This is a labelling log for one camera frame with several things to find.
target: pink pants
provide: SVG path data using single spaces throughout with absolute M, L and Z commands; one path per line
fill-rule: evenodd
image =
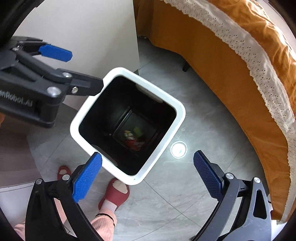
M 67 217 L 64 213 L 64 210 L 62 208 L 61 202 L 57 199 L 54 200 L 57 206 L 57 210 L 59 213 L 59 216 L 61 218 L 61 221 L 64 223 L 67 220 Z M 106 216 L 106 215 L 99 215 L 95 217 L 93 221 L 91 221 L 91 225 L 94 227 L 94 229 L 98 232 L 98 234 L 102 237 L 104 241 L 112 241 L 113 240 L 113 233 L 114 233 L 114 227 L 117 224 L 117 219 L 115 214 L 107 209 L 102 208 L 99 213 L 105 213 L 108 214 L 110 217 L 113 218 L 113 220 Z M 25 223 L 21 223 L 15 226 L 15 231 L 18 233 L 18 235 L 25 240 Z

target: floor tile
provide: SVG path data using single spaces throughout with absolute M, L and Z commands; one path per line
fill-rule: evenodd
M 182 71 L 184 60 L 165 53 L 140 69 L 143 78 L 180 100 L 186 117 L 173 140 L 148 173 L 145 181 L 180 212 L 193 205 L 206 188 L 193 166 L 193 155 L 202 150 L 211 162 L 226 170 L 246 141 L 240 126 L 209 87 L 192 70 Z M 175 159 L 170 146 L 184 141 L 188 152 Z
M 188 241 L 189 238 L 195 236 L 199 230 L 200 226 L 181 214 L 154 232 L 137 239 L 137 241 Z
M 77 111 L 71 107 L 62 104 L 57 115 L 56 124 L 53 128 L 46 129 L 39 126 L 30 127 L 27 140 L 39 171 L 61 141 L 70 133 L 70 124 L 76 112 Z
M 228 221 L 226 222 L 226 225 L 221 232 L 221 235 L 227 233 L 230 231 L 232 224 L 235 220 L 235 217 L 237 215 L 239 206 L 240 206 L 241 198 L 237 198 L 234 204 L 234 207 L 232 209 L 232 212 L 228 218 Z M 212 214 L 216 204 L 217 200 L 214 198 L 211 198 L 209 194 L 204 195 L 197 203 L 195 203 L 192 207 L 190 207 L 188 210 L 186 210 L 183 215 L 188 217 L 190 220 L 198 224 L 199 226 L 203 226 L 210 215 Z
M 46 182 L 55 181 L 60 166 L 67 165 L 73 172 L 77 166 L 86 163 L 89 157 L 89 154 L 68 134 L 44 164 L 40 174 Z
M 253 146 L 248 140 L 227 168 L 226 172 L 233 173 L 238 179 L 248 181 L 252 180 L 253 177 L 259 177 L 263 183 L 265 191 L 269 194 L 263 167 Z
M 98 213 L 97 205 L 104 195 L 108 182 L 108 175 L 99 174 L 85 199 L 79 202 L 80 207 L 90 221 Z M 180 215 L 145 182 L 130 186 L 130 192 L 128 200 L 115 212 L 118 222 L 114 232 L 114 241 L 138 239 Z M 196 224 L 189 220 L 184 224 L 186 232 L 190 229 L 190 226 L 192 226 L 193 230 L 198 228 Z M 68 222 L 65 225 L 74 233 Z
M 164 49 L 156 48 L 147 38 L 142 37 L 138 38 L 138 48 L 140 58 L 139 69 L 166 52 Z
M 145 182 L 130 187 L 128 200 L 116 211 L 114 241 L 140 238 L 167 224 L 180 213 Z

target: person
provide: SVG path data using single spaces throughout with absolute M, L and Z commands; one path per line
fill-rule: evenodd
M 57 173 L 57 179 L 59 180 L 65 174 L 71 175 L 71 171 L 67 166 L 61 166 Z M 109 182 L 105 195 L 98 205 L 99 213 L 91 221 L 91 225 L 104 241 L 113 240 L 114 228 L 117 224 L 114 212 L 128 199 L 129 194 L 129 186 L 117 178 L 113 178 Z M 62 208 L 62 204 L 58 199 L 54 199 L 54 201 L 62 223 L 65 223 L 67 217 Z M 15 231 L 25 240 L 25 222 L 17 224 L 15 226 Z

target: blue gripper pad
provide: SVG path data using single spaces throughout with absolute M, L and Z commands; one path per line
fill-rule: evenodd
M 73 180 L 72 197 L 76 203 L 85 198 L 101 167 L 102 156 L 100 153 L 95 152 Z
M 212 198 L 220 201 L 223 197 L 224 172 L 211 163 L 201 150 L 194 153 L 193 163 Z
M 43 45 L 39 48 L 42 56 L 54 58 L 60 61 L 68 62 L 72 59 L 72 52 L 66 49 L 59 48 L 50 44 Z

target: sock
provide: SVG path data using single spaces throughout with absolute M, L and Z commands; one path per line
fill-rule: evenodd
M 112 212 L 115 212 L 117 206 L 113 202 L 110 202 L 109 200 L 105 199 L 105 201 L 103 202 L 102 208 L 108 208 Z
M 124 193 L 124 194 L 128 193 L 128 189 L 126 188 L 126 185 L 120 180 L 116 180 L 115 182 L 113 182 L 112 185 L 116 190 L 120 191 L 121 193 Z M 113 202 L 105 199 L 105 201 L 103 202 L 102 208 L 108 208 L 112 212 L 115 212 L 117 206 Z
M 128 193 L 128 189 L 126 188 L 126 185 L 123 182 L 121 182 L 120 180 L 116 180 L 115 182 L 113 182 L 112 185 L 116 190 L 118 190 L 124 194 Z
M 65 170 L 65 169 L 61 169 L 61 170 L 59 171 L 59 174 L 61 174 L 61 175 L 65 175 L 65 174 L 67 174 L 67 170 Z

